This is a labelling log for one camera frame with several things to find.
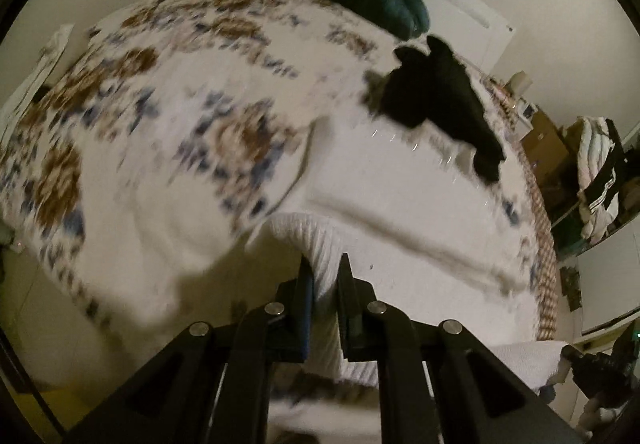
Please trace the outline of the floral bed blanket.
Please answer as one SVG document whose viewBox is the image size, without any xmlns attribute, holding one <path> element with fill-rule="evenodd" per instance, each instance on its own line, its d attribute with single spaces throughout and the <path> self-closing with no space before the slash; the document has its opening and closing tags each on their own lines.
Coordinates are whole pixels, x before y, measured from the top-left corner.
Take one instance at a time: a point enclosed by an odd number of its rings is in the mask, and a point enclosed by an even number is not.
<svg viewBox="0 0 640 444">
<path fill-rule="evenodd" d="M 1 142 L 1 221 L 51 282 L 126 357 L 144 364 L 181 328 L 266 303 L 303 253 L 250 248 L 303 171 L 322 117 L 378 112 L 401 42 L 327 0 L 142 0 L 102 19 L 80 58 Z M 541 338 L 554 339 L 548 220 L 487 78 L 462 63 L 504 155 L 522 164 L 541 242 Z M 378 392 L 279 365 L 273 429 L 377 441 Z"/>
</svg>

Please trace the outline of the cardboard box by nightstand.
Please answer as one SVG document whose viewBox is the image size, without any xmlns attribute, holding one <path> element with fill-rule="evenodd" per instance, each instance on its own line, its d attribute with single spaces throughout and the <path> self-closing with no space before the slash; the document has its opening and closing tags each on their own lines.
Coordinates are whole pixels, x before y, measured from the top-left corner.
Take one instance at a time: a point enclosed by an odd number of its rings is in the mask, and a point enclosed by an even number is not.
<svg viewBox="0 0 640 444">
<path fill-rule="evenodd" d="M 521 141 L 548 215 L 561 216 L 576 201 L 575 156 L 561 131 L 543 110 L 534 113 L 533 129 Z"/>
</svg>

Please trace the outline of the white nightstand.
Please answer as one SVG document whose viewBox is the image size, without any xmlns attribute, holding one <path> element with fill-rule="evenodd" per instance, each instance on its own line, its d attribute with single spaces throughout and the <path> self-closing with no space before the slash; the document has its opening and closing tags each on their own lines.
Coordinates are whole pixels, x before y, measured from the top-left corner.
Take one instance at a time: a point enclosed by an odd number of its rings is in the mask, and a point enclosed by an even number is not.
<svg viewBox="0 0 640 444">
<path fill-rule="evenodd" d="M 522 141 L 534 129 L 533 118 L 538 112 L 538 106 L 523 97 L 517 97 L 508 100 L 506 110 L 512 119 L 516 138 Z"/>
</svg>

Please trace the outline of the black folded garment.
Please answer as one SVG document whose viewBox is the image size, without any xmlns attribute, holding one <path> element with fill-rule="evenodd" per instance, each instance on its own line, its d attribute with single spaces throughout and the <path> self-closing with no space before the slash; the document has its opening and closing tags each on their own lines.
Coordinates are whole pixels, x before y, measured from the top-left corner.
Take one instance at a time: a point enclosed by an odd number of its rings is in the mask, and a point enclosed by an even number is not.
<svg viewBox="0 0 640 444">
<path fill-rule="evenodd" d="M 434 123 L 450 139 L 475 149 L 473 169 L 484 182 L 498 182 L 506 155 L 470 76 L 445 41 L 428 35 L 426 46 L 427 52 L 409 45 L 394 49 L 399 65 L 386 77 L 378 112 L 409 129 Z"/>
</svg>

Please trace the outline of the beige table lamp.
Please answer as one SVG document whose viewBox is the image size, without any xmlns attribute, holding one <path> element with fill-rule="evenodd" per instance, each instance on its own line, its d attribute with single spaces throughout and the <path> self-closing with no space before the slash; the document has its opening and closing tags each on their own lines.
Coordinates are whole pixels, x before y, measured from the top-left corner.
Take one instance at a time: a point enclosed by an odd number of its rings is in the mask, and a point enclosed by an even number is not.
<svg viewBox="0 0 640 444">
<path fill-rule="evenodd" d="M 513 74 L 506 83 L 506 90 L 508 90 L 513 99 L 518 99 L 532 86 L 532 83 L 533 80 L 529 74 L 524 71 L 519 71 Z"/>
</svg>

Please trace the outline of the white cloth at bedside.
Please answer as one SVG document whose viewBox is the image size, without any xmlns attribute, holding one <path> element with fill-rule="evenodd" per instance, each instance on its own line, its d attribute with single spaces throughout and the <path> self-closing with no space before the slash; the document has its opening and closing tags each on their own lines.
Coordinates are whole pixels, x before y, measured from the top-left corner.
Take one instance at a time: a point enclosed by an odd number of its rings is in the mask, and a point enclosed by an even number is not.
<svg viewBox="0 0 640 444">
<path fill-rule="evenodd" d="M 73 23 L 63 24 L 55 30 L 55 33 L 41 49 L 39 59 L 32 71 L 2 104 L 2 143 L 6 143 L 6 141 L 11 138 L 16 124 L 26 111 L 29 103 L 32 102 L 32 98 L 35 97 L 36 92 L 40 89 L 43 82 L 46 81 L 55 69 L 55 66 L 58 65 L 58 61 L 66 50 L 74 27 L 75 25 Z"/>
</svg>

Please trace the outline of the white bed headboard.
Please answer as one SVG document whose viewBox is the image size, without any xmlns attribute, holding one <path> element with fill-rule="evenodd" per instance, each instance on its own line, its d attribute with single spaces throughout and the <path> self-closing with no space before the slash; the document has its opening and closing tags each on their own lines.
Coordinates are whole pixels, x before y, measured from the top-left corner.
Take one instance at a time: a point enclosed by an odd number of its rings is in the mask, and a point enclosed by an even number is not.
<svg viewBox="0 0 640 444">
<path fill-rule="evenodd" d="M 481 0 L 423 2 L 430 16 L 430 33 L 485 74 L 491 73 L 515 35 L 509 21 Z"/>
</svg>

